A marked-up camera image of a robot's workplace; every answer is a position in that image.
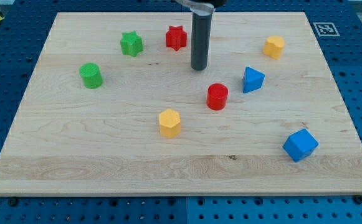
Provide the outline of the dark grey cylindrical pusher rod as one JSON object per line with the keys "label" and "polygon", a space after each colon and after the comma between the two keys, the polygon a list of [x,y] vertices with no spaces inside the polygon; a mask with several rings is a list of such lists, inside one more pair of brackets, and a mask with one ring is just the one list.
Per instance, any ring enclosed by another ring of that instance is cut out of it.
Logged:
{"label": "dark grey cylindrical pusher rod", "polygon": [[204,70],[207,67],[212,15],[192,14],[191,68]]}

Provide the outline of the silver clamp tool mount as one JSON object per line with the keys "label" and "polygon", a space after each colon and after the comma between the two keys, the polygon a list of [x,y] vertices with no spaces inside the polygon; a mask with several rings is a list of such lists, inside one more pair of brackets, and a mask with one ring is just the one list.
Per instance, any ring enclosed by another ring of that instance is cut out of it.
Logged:
{"label": "silver clamp tool mount", "polygon": [[216,8],[225,5],[227,0],[174,0],[178,4],[187,7],[197,15],[211,15]]}

